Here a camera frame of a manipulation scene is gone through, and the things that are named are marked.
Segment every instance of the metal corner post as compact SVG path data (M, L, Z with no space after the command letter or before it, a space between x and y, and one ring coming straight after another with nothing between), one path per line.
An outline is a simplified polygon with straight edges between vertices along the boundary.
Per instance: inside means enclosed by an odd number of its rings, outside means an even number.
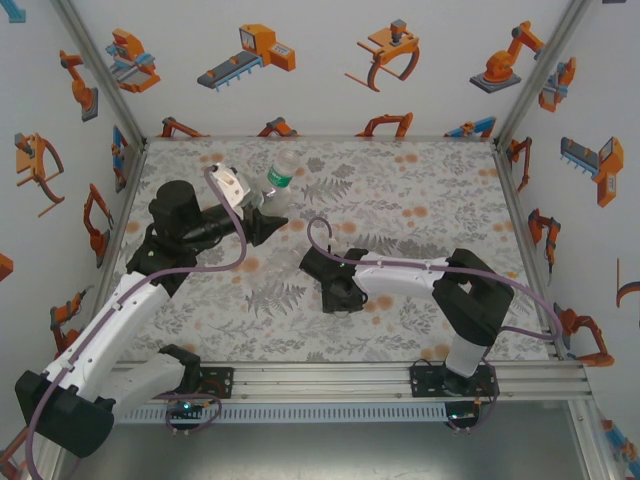
M138 126L131 110L120 95L120 89L109 73L109 68L102 60L99 50L96 48L93 39L78 15L71 0L50 0L54 10L62 20L67 32L78 47L80 56L85 65L93 73L102 94L111 104L118 121L127 133L130 143L135 145L136 150L141 151L144 145L144 136Z
M505 151L508 147L520 122L535 102L536 97L549 77L549 73L555 67L564 47L592 3L593 0L571 0L569 3L498 134L499 150Z

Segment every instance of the table surface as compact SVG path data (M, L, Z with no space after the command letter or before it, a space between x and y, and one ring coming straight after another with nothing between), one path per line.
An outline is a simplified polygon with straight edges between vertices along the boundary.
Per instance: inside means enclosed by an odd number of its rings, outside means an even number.
M176 343L203 361L406 361L443 359L454 332L432 299L382 295L363 312L322 313L319 285L297 269L316 215L334 227L333 251L362 247L406 258L446 257L468 248L496 272L526 283L509 211L489 143L269 139L155 141L137 186L111 290L152 222L147 207L163 183L194 185L202 209L217 203L203 170L222 161L264 175L277 152L301 156L291 188L289 224L250 247L235 271L191 274L148 322L122 360L144 361ZM313 229L327 241L321 226ZM198 257L225 265L240 252L235 235ZM284 272L275 273L275 266ZM533 302L516 291L506 324L540 331ZM539 360L546 347L504 333L488 358Z

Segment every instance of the cable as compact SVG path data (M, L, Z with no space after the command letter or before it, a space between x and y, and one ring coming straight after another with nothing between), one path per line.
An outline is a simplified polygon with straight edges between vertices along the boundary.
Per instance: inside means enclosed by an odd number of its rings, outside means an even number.
M325 257L331 260L334 260L340 263L345 263L347 265L377 265L380 267L408 267L408 268L417 268L419 270L430 270L433 272L462 273L465 275L476 275L478 277L489 278L491 280L495 280L497 282L504 283L513 288L516 288L521 292L525 293L526 295L528 295L529 297L531 297L538 305L540 305L549 314L549 316L551 317L555 325L555 332L553 332L551 335L545 335L545 334L533 332L531 330L525 330L523 328L510 327L510 326L502 327L498 331L498 333L503 331L522 333L523 335L529 335L530 337L534 337L539 340L550 341L550 342L557 340L558 338L560 338L560 335L562 334L562 324L560 323L560 319L558 318L558 315L556 315L556 312L553 311L553 307L544 298L542 298L540 295L534 292L531 288L525 285L522 285L521 283L518 283L515 280L512 280L507 277L503 277L502 275L498 275L497 273L486 272L484 270L477 270L475 268L460 268L460 267L448 267L448 266L441 266L441 265L430 265L427 262L415 263L415 262L403 262L398 260L384 260L384 261L349 260L346 258L342 258L328 252L327 250L322 248L320 245L318 245L318 243L313 239L313 236L311 235L311 227L315 222L322 222L326 225L326 227L329 229L329 238L333 237L333 229L331 228L331 225L329 224L327 219L323 217L313 217L309 221L309 224L307 225L307 238L309 239L309 242L311 242L311 245L313 245L313 247L316 250L318 250L318 252L320 252L322 255L324 255Z
M204 430L205 428L207 428L209 425L211 425L214 420L216 420L220 414L222 413L222 402L220 401L220 399L218 397L214 397L213 395L208 395L206 393L191 393L191 394L184 394L184 395L172 395L170 393L167 394L163 394L163 395L158 395L157 397L154 397L158 400L194 400L194 399L206 399L206 400L213 400L214 402L216 402L218 404L218 411L211 416L211 418L209 418L208 420L202 422L201 424L199 424L197 427L195 428L191 428L189 430L185 430L185 435L192 435L194 433L199 432L200 430ZM175 411L178 411L178 409L168 409L167 413L164 417L164 424L167 426L167 428L169 428L170 430L173 430L174 433L176 432L176 428L171 425L171 414L174 413Z
M176 274L176 273L214 273L214 272L224 272L226 270L231 270L231 269L239 266L244 261L245 257L247 256L247 239L246 239L246 237L244 235L244 230L242 229L242 225L240 224L240 220L238 219L238 217L234 213L233 209L229 205L229 202L227 202L227 199L224 197L224 194L222 193L222 191L218 188L216 183L213 180L211 180L211 178L210 178L210 174L214 171L215 168L216 168L215 165L212 165L211 167L207 168L205 170L205 172L204 172L204 177L205 177L205 180L207 181L207 184L209 185L209 188L211 188L211 190L213 191L215 196L220 201L220 204L224 207L225 211L227 212L227 214L231 218L231 221L233 222L233 226L236 228L236 232L237 232L238 236L240 237L240 249L241 250L240 250L240 256L238 257L238 259L236 261L230 263L229 265L223 265L223 266L220 266L220 267L179 267L179 268L168 268L166 270L160 270L158 272L152 273L151 275L143 278L138 283L133 285L129 290L127 290L120 297L119 300L113 302L111 308L109 310L107 310L107 312L102 316L102 318L100 318L100 320L98 320L95 328L93 328L87 334L87 336L82 341L82 343L80 343L80 345L78 345L78 347L76 348L75 352L73 352L71 357L69 357L69 364L70 365L73 366L73 364L80 357L80 354L85 350L85 348L87 348L87 346L91 343L91 341L97 335L97 333L100 331L100 329L105 325L105 323L107 323L109 318L111 318L111 316L117 311L117 309L121 308L122 304L124 302L126 302L140 287L146 285L147 283L153 282L157 278L164 277L165 275L173 275L173 274ZM58 385L60 385L60 382L62 381L62 379L64 378L64 376L68 372L69 372L68 368L62 368L60 370L60 373L58 373L58 375L53 379L53 381L51 382L51 384L49 385L49 387L45 391L44 395L40 399L40 402L38 402L38 405L36 406L36 409L33 412L33 416L31 417L31 421L29 422L29 432L27 433L27 440L26 440L26 445L25 445L25 453L26 453L26 460L27 460L27 468L29 470L29 473L33 477L33 480L44 480L40 476L40 474L38 473L38 469L36 467L34 456L33 456L33 440L34 440L34 437L35 437L36 425L38 424L38 420L40 420L40 416L42 415L42 411L44 410L45 405L49 401L49 398L51 398L51 395L53 394L54 390L56 389L56 387L58 387Z

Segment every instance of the white wall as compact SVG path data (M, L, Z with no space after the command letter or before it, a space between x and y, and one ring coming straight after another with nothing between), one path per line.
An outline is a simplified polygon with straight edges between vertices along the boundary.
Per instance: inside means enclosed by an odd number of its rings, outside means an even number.
M24 24L0 16L0 253L14 262L14 272L0 282L0 448L24 426L14 385L27 369L40 372L53 360L55 344L49 330L49 309L61 306L89 284L82 312L63 329L79 329L89 320L102 270L97 270L89 235L82 222L89 183L102 193L116 221L125 191L116 195L111 158L116 117L100 92L99 115L83 123L71 92L71 76L60 66L59 51L77 49L49 2L20 0ZM87 86L96 86L90 72L78 70ZM49 201L34 182L16 182L14 134L34 132L58 151L65 172L50 182L65 200L38 218ZM55 171L45 155L47 173ZM106 219L97 208L92 219L101 230Z
M487 94L469 78L484 71L493 53L509 46L512 28L525 20L547 41L567 3L74 0L96 45L106 47L113 39L111 32L122 28L156 57L160 83L142 93L123 91L149 136L160 133L167 116L213 135L257 135L278 116L302 135L355 135L372 117L409 111L415 115L409 134L441 135L491 115L500 122L524 81ZM420 38L421 58L413 74L401 82L378 73L379 93L345 77L350 72L366 78L371 54L356 42L365 42L398 18ZM238 28L245 23L275 30L278 41L296 51L296 69L257 69L219 92L199 85L200 75L241 50ZM103 55L110 64L111 57L104 51ZM408 56L396 61L392 65L399 71ZM533 52L525 47L515 72L526 80L534 63ZM395 125L379 130L392 133Z
M516 135L518 140L533 139L531 181L520 194L526 212L539 207L543 215L562 224L553 295L563 308L591 315L602 328L616 363L589 369L589 378L604 414L636 443L640 442L636 411L640 295L627 295L616 308L616 258L622 262L622 283L640 280L639 16L638 2L594 2L560 58L577 60L568 97L555 113L533 106ZM565 136L596 152L611 136L620 140L624 168L618 174L617 197L605 208L597 205L596 184L590 176L561 160L560 139ZM522 176L519 163L514 167L516 181ZM546 271L542 248L538 247L538 256ZM591 353L595 345L585 332L572 339L572 350L578 355Z

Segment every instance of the orange robot arm drawing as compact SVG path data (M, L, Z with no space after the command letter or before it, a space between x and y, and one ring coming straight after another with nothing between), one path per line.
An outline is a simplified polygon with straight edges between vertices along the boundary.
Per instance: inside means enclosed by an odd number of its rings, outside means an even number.
M529 231L531 232L531 238L533 244L538 245L538 242L542 240L542 229L547 229L547 240L544 247L544 257L547 260L549 266L549 284L551 284L551 273L553 271L553 265L556 263L556 241L558 239L558 233L560 233L559 222L555 218L543 217L540 215L538 208L534 209L529 214Z
M607 345L605 344L602 336L602 330L600 330L600 327L598 327L598 324L593 318L587 315L578 315L571 308L562 310L557 303L553 305L553 309L562 324L562 337L567 348L570 347L569 337L576 333L580 328L588 328L593 335L593 339L598 347L598 353L577 357L576 360L580 360L582 363L590 367L609 367L613 365L615 360L611 355L609 355Z
M356 137L373 137L373 131L378 125L383 123L397 123L398 129L396 130L396 137L402 138L407 134L407 130L413 122L413 113L409 112L406 115L382 115L369 120L364 130L356 135Z
M509 164L513 168L514 163L518 163L520 159L520 152L524 150L524 172L522 174L522 180L518 185L518 193L520 193L524 187L529 184L529 162L531 160L531 137L527 137L523 142L518 143L516 140L511 140L509 148L507 148L507 159Z
M371 60L372 65L369 69L369 74L367 75L367 81L365 82L360 80L351 73L345 73L347 77L355 80L365 87L369 87L374 92L380 91L378 87L376 87L375 83L376 75L379 70L383 70L402 81L409 78L409 75L411 75L413 70L416 68L418 60L420 59L420 47L418 46L420 39L407 30L407 24L405 22L402 20L396 20L391 23L389 28L383 28L382 30L369 35L368 38L371 42L378 45L379 48L371 48L362 42L358 42L359 47L364 48L373 56ZM404 54L410 54L411 59L402 73L396 73L385 67L385 65L391 60Z
M82 107L82 121L87 122L92 118L96 118L98 116L98 89L95 87L88 88L76 70L78 65L84 64L82 58L80 58L80 55L67 55L64 50L60 50L60 64L73 79L71 91L73 92L73 98Z
M0 282L13 273L13 260L0 253Z
M513 73L512 67L518 60L522 46L526 45L533 50L536 59L544 47L544 43L531 32L530 28L531 22L528 21L514 28L511 31L513 40L509 49L494 53L487 61L486 71L471 77L469 81L487 93L497 92L519 83L521 78Z
M100 230L95 228L91 223L91 208L93 207L93 203L97 203L100 210L107 217L107 221L109 224L109 229L113 228L113 217L111 216L111 212L107 208L107 205L104 203L102 195L96 188L93 183L89 184L89 196L87 197L87 201L84 204L84 226L89 232L89 243L91 245L91 249L96 253L96 267L100 268L102 266L102 262L104 261L104 256L107 251L107 245L109 245L109 238L111 236L109 230L106 230L104 233L100 233Z
M25 137L21 133L16 134L15 146L18 149L16 151L16 173L22 173L27 170L29 171L29 175L20 180L16 185L20 187L33 180L42 189L47 198L53 202L49 207L45 208L38 214L38 217L41 217L45 213L49 212L53 207L64 201L64 197L58 197L55 195L47 184L47 182L53 180L64 172L62 160L60 160L60 156L58 155L58 152L56 152L56 149L53 148L53 145L37 133L34 133L29 137ZM56 166L58 167L58 171L48 177L44 168L45 150L49 151L56 163Z
M82 300L87 292L93 288L93 285L89 285L83 291L75 294L73 299L65 303L62 307L51 307L49 314L51 315L50 328L53 332L53 338L56 342L56 349L58 353L55 358L64 352L71 344L80 336L80 332L71 329L66 334L60 327L80 313Z
M211 135L203 135L193 128L187 127L185 124L178 122L173 117L167 117L162 120L162 133L158 135L158 138L171 138L174 132L178 130L190 137L210 137Z
M298 137L298 132L287 125L284 118L278 117L272 122L268 122L267 126L258 134L259 137L268 137L275 132L280 137Z

